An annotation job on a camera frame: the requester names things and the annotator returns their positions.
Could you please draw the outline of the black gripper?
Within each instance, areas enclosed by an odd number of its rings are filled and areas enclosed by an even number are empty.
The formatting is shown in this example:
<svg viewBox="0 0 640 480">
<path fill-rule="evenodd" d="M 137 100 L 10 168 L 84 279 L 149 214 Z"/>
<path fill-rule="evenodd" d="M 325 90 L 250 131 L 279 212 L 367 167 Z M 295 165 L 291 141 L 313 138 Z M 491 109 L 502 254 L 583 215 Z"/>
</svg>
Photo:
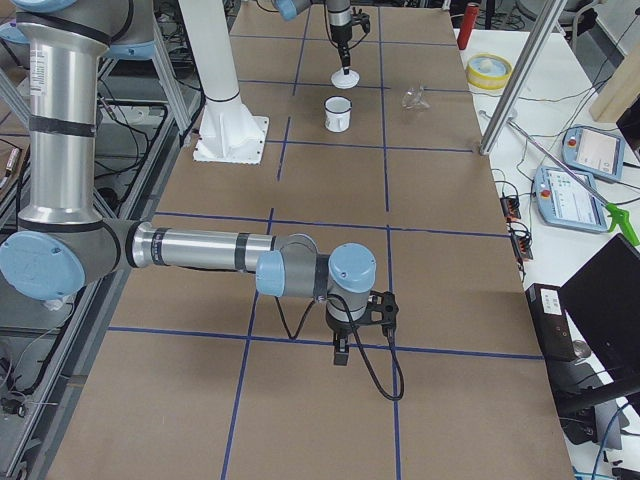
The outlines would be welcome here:
<svg viewBox="0 0 640 480">
<path fill-rule="evenodd" d="M 347 366 L 349 360 L 349 335 L 353 333 L 355 323 L 336 319 L 332 314 L 327 315 L 327 325 L 333 332 L 333 365 Z"/>
<path fill-rule="evenodd" d="M 329 32 L 331 41 L 337 46 L 342 72 L 348 75 L 351 67 L 349 42 L 352 39 L 352 24 L 350 22 L 344 25 L 330 23 Z"/>
</svg>

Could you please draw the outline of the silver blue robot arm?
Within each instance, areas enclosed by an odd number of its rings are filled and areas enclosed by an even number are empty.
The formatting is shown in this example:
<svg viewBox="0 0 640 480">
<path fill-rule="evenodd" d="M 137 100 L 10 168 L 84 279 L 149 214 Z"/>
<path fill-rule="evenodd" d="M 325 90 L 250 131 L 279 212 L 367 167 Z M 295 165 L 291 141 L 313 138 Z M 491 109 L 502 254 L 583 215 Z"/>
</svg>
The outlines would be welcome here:
<svg viewBox="0 0 640 480">
<path fill-rule="evenodd" d="M 310 0 L 274 0 L 271 2 L 277 13 L 290 21 L 312 6 Z M 340 59 L 340 72 L 351 74 L 350 42 L 353 39 L 355 13 L 350 1 L 323 1 L 324 19 L 327 21 L 328 38 Z"/>
<path fill-rule="evenodd" d="M 18 230 L 1 246 L 1 271 L 20 293 L 59 299 L 125 268 L 149 265 L 244 272 L 275 298 L 326 306 L 334 361 L 382 306 L 376 261 L 357 243 L 323 255 L 307 235 L 270 236 L 156 228 L 102 217 L 93 205 L 98 64 L 156 47 L 149 1 L 20 1 L 30 47 L 31 187 Z"/>
</svg>

